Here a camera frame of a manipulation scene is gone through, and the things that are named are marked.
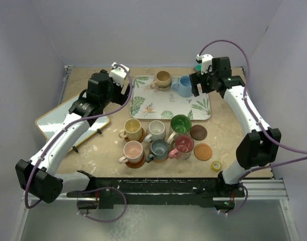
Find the light blue cup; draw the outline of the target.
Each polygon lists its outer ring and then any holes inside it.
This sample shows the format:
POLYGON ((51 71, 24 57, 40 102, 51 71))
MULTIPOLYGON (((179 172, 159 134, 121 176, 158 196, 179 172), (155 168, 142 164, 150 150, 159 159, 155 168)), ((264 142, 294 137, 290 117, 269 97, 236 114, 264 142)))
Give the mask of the light blue cup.
POLYGON ((171 84, 171 89, 177 91, 177 93, 182 97, 191 97, 192 86, 189 75, 184 75, 180 77, 178 81, 174 81, 171 84))

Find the tan wooden cup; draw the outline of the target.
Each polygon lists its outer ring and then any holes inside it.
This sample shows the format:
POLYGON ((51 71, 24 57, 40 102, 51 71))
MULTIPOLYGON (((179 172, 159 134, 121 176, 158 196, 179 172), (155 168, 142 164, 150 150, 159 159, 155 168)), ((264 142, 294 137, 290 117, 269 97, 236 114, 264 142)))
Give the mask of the tan wooden cup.
POLYGON ((150 88, 166 91, 171 87, 171 84, 171 75, 167 71, 159 71, 156 74, 155 80, 150 84, 150 88))

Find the floral serving tray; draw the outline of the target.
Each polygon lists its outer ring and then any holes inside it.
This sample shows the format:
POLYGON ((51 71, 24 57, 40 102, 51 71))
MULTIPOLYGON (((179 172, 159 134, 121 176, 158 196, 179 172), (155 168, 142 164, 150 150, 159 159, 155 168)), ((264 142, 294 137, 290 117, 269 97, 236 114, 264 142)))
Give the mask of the floral serving tray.
POLYGON ((137 119, 172 119, 178 114, 190 120, 202 121, 211 117, 209 96, 182 97, 176 90, 161 91, 150 88, 154 75, 139 75, 133 79, 133 94, 130 100, 130 115, 137 119))

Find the yellow mug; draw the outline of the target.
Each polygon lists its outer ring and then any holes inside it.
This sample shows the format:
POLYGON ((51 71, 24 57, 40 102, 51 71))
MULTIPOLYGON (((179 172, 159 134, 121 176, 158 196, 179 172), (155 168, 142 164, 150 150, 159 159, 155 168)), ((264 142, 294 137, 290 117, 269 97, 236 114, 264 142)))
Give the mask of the yellow mug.
POLYGON ((124 123, 124 128, 119 131, 119 138, 137 141, 142 137, 141 123, 134 118, 128 119, 124 123))

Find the green floral mug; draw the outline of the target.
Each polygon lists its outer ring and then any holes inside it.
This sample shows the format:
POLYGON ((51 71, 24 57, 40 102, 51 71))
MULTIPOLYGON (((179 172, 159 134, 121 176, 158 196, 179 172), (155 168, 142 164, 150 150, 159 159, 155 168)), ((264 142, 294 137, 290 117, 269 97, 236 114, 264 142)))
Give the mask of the green floral mug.
POLYGON ((169 137, 166 142, 171 144, 177 137, 187 135, 190 132, 191 127, 191 120, 187 116, 183 114, 174 116, 170 122, 169 137))

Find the brown ringed wooden saucer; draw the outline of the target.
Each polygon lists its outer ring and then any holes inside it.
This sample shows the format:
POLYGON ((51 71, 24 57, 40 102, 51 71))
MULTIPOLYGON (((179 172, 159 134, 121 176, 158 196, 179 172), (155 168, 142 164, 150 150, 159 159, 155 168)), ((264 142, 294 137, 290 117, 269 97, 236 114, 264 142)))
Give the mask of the brown ringed wooden saucer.
MULTIPOLYGON (((141 128, 141 133, 142 133, 142 136, 137 140, 139 143, 141 143, 141 142, 144 140, 144 138, 145 138, 145 131, 144 131, 143 128, 141 128)), ((126 138, 125 138, 125 141, 126 141, 126 142, 129 142, 130 139, 129 139, 128 137, 126 137, 126 138)))

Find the dark wood coaster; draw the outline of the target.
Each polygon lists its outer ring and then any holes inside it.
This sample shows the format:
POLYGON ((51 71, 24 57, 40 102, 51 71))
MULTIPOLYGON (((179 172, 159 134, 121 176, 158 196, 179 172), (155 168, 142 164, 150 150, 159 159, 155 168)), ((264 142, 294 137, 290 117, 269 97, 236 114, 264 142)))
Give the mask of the dark wood coaster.
POLYGON ((194 125, 191 127, 190 135, 193 139, 201 141, 207 137, 208 132, 204 126, 194 125))

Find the white beige mug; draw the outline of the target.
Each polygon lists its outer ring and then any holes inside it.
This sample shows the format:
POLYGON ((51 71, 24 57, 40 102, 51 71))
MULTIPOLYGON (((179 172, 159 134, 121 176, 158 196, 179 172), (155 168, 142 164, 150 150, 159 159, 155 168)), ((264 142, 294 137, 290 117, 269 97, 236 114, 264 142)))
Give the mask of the white beige mug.
POLYGON ((147 128, 147 134, 144 142, 149 143, 155 140, 164 140, 166 137, 166 127, 163 122, 154 120, 150 122, 147 128))

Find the red pink mug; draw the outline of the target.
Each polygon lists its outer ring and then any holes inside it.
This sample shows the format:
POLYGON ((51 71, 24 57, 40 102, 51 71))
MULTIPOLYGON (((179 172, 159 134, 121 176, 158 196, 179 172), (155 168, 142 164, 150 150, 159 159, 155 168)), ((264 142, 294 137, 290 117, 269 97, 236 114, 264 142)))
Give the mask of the red pink mug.
POLYGON ((169 152, 170 159, 186 160, 190 157, 194 148, 194 141, 188 135, 181 135, 176 138, 174 148, 169 152))

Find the grey cup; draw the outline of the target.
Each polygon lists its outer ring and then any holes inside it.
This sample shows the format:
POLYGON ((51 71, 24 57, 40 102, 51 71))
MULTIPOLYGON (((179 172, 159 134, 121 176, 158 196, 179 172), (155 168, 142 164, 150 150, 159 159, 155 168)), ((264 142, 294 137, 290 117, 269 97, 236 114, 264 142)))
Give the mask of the grey cup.
POLYGON ((169 145, 164 140, 155 140, 151 143, 149 155, 146 162, 150 163, 153 160, 164 160, 168 158, 169 145))

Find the light wood coaster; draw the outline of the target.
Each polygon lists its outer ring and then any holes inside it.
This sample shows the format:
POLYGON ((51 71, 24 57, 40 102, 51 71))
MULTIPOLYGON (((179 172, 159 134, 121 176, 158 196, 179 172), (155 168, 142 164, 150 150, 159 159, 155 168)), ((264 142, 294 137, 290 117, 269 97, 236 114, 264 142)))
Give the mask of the light wood coaster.
POLYGON ((194 148, 194 155, 201 161, 207 161, 212 157, 213 151, 207 144, 200 143, 194 148))

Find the large brown ringed saucer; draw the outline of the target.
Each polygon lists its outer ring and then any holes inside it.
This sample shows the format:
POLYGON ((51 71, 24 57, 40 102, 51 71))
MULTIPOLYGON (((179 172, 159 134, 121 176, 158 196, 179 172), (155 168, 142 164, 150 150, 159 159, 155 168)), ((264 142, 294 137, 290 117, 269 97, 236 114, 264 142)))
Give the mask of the large brown ringed saucer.
POLYGON ((143 156, 141 158, 141 160, 137 163, 133 163, 133 162, 126 162, 125 164, 129 167, 129 168, 133 168, 133 169, 137 169, 140 168, 144 165, 144 163, 146 162, 146 155, 145 153, 143 153, 143 156))

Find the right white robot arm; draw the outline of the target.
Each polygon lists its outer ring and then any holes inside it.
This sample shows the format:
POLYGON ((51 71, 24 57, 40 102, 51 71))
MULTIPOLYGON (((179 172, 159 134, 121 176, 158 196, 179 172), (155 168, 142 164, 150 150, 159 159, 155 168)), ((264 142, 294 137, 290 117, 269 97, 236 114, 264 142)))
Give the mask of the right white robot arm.
POLYGON ((222 181, 216 184, 217 193, 228 196, 243 175, 274 162, 281 132, 262 119, 248 94, 244 93, 243 79, 232 74, 228 57, 213 58, 204 54, 197 55, 196 61, 201 70, 189 76, 193 95, 218 92, 233 110, 245 134, 236 149, 236 160, 220 174, 222 181))

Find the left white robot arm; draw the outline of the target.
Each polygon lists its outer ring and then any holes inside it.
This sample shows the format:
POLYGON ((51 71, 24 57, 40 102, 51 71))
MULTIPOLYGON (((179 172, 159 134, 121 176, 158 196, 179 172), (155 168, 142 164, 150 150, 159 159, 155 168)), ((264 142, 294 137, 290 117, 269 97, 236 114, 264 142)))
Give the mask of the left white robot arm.
POLYGON ((129 69, 117 63, 113 64, 110 72, 101 70, 93 74, 87 89, 73 102, 61 127, 49 141, 29 160, 17 162, 15 170, 24 190, 26 208, 32 208, 28 202, 29 194, 46 203, 53 202, 62 193, 77 191, 85 197, 94 195, 96 185, 91 181, 91 175, 77 171, 58 176, 57 170, 76 141, 98 118, 107 116, 104 108, 109 103, 121 107, 127 105, 133 86, 132 79, 129 79, 126 91, 122 93, 125 78, 130 78, 129 69))

